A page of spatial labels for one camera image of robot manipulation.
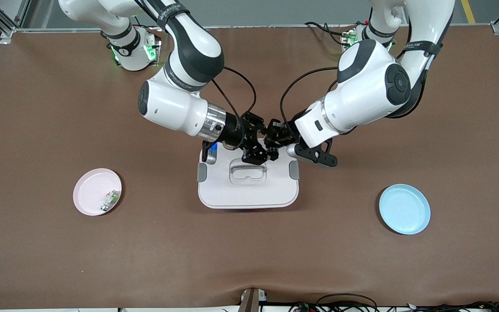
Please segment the blue plate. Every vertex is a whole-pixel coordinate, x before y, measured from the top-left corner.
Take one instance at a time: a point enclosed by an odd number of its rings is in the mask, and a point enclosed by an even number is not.
[[[380,215],[391,229],[411,235],[423,231],[430,221],[430,206],[416,188],[394,184],[380,196]]]

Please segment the gray tab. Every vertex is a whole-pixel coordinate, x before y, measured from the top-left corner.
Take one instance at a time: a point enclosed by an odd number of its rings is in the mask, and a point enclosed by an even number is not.
[[[289,172],[290,172],[290,178],[292,180],[299,180],[299,166],[298,166],[298,161],[293,160],[288,164]]]
[[[203,162],[198,163],[198,182],[203,182],[207,179],[207,165]]]

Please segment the yellow line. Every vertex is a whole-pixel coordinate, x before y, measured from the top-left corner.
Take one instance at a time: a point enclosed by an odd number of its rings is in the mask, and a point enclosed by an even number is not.
[[[465,16],[467,16],[467,22],[476,23],[475,17],[473,16],[473,11],[471,11],[471,6],[469,5],[469,0],[461,0],[461,4],[463,5]]]

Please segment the floor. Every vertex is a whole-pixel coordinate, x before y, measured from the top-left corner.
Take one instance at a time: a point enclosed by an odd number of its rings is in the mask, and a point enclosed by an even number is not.
[[[1,5],[12,17],[22,0],[5,0]],[[26,28],[91,28],[67,18],[57,0],[31,0],[24,21]],[[329,24],[353,24],[366,19],[370,6],[365,0],[183,0],[192,15],[203,26],[286,26],[301,25],[307,21]],[[464,5],[469,4],[467,16]],[[489,23],[499,15],[499,0],[456,0],[453,23]],[[148,16],[139,16],[141,24],[153,25]]]

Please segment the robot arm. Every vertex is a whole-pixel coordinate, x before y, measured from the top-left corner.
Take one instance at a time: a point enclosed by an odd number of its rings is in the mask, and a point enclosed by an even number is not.
[[[398,18],[390,13],[400,4],[408,11],[412,36],[404,47],[402,62],[399,63],[388,53],[382,41],[366,39],[348,48],[338,63],[336,89],[309,106],[295,120],[305,144],[313,148],[334,136],[349,133],[357,126],[382,117],[397,118],[410,112],[418,103],[428,68],[440,51],[454,2],[372,0],[371,22],[363,29],[363,34],[368,34],[371,29],[382,29],[383,32],[397,29],[394,26],[399,26],[396,25],[399,23]],[[384,18],[384,23],[380,17],[377,18],[378,12]],[[388,40],[392,39],[393,34],[390,33]],[[297,157],[297,154],[292,152],[291,156]],[[320,163],[318,158],[306,160]]]
[[[238,118],[200,97],[200,90],[224,67],[218,41],[177,0],[138,1],[175,42],[165,66],[140,89],[140,113],[160,126],[202,139],[204,159],[212,144],[223,142],[232,150],[242,148],[244,162],[265,162],[266,151],[250,121],[253,115]],[[262,123],[262,119],[253,122]]]
[[[156,61],[154,34],[133,27],[128,18],[143,12],[133,0],[59,0],[59,5],[70,19],[97,25],[126,70],[140,71]]]

